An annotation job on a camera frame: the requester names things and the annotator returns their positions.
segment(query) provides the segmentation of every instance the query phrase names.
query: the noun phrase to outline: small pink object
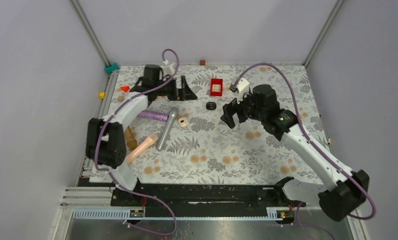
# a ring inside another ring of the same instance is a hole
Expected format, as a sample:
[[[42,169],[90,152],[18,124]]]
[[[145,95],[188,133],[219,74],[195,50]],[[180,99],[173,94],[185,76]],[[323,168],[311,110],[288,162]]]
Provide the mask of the small pink object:
[[[136,147],[133,151],[130,152],[130,154],[125,157],[125,162],[127,164],[131,163],[132,161],[134,161],[134,159],[137,158],[137,156],[139,156],[157,141],[158,135],[156,135],[155,133],[147,136],[146,139],[138,147]]]

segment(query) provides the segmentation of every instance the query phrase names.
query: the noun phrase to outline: black base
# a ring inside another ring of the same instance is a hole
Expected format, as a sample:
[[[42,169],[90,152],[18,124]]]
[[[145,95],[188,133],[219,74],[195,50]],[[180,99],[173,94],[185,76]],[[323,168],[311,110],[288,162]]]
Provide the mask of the black base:
[[[141,76],[130,92],[143,93],[162,85],[167,78],[162,76],[160,79],[162,68],[158,65],[148,64],[144,67],[143,76]],[[197,100],[198,96],[190,89],[186,81],[186,76],[181,76],[181,88],[177,88],[177,80],[173,78],[167,85],[146,94],[149,105],[155,101],[158,96],[166,96],[170,101],[189,101]]]
[[[353,172],[352,178],[368,191],[370,177],[364,170]],[[345,182],[339,181],[337,187],[331,191],[320,192],[318,197],[322,211],[336,222],[340,222],[367,199],[349,179]]]
[[[143,184],[138,181],[134,192],[158,197],[177,217],[267,217],[267,207],[291,204],[276,185]],[[116,188],[110,205],[138,207],[142,205],[142,197]],[[157,201],[148,198],[146,207],[147,217],[171,217]]]

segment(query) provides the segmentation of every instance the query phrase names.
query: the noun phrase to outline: silver microphone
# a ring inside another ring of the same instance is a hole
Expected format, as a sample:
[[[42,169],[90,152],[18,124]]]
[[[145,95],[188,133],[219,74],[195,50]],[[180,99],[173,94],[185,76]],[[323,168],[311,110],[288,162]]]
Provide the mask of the silver microphone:
[[[163,149],[164,144],[167,141],[168,136],[170,135],[171,128],[173,127],[173,124],[176,121],[178,115],[179,115],[179,109],[177,107],[171,108],[171,110],[168,113],[168,119],[166,120],[165,127],[163,128],[159,138],[158,147],[157,147],[159,151]]]

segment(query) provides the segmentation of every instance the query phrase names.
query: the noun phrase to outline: purple object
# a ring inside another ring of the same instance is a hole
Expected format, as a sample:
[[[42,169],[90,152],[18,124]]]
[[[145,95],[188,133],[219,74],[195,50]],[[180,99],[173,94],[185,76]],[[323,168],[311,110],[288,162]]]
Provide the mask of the purple object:
[[[154,120],[158,120],[158,121],[163,121],[163,122],[166,122],[168,119],[168,114],[166,114],[166,113],[161,113],[161,112],[157,112],[157,111],[149,111],[149,110],[143,110],[137,116],[146,118],[146,119],[154,119]]]

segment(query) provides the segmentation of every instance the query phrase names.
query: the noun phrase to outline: teal clip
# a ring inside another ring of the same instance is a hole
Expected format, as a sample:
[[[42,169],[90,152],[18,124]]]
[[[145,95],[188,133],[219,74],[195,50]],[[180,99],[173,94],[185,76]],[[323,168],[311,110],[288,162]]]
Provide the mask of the teal clip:
[[[117,70],[117,69],[119,69],[120,67],[118,66],[118,64],[115,62],[112,66],[107,66],[107,67],[105,67],[105,72],[107,73],[107,74],[110,74],[110,73],[112,73],[114,70]]]

